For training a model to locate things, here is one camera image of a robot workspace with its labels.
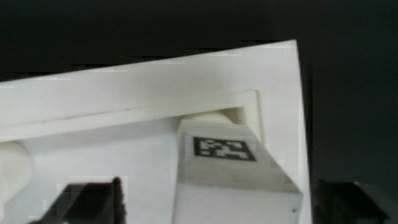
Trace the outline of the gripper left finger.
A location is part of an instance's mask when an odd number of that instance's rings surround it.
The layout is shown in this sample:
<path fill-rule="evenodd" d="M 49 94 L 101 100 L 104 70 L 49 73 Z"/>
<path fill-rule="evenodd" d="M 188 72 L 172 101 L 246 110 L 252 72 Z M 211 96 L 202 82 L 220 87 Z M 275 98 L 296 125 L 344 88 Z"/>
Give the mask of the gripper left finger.
<path fill-rule="evenodd" d="M 42 217 L 28 224 L 125 224 L 120 179 L 69 184 Z"/>

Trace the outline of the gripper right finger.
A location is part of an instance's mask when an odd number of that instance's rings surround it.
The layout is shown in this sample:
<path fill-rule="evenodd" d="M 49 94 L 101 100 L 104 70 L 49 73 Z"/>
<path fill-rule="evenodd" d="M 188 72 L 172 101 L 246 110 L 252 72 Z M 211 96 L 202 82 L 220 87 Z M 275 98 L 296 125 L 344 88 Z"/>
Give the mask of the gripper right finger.
<path fill-rule="evenodd" d="M 314 224 L 398 224 L 398 203 L 360 182 L 326 182 L 314 189 Z"/>

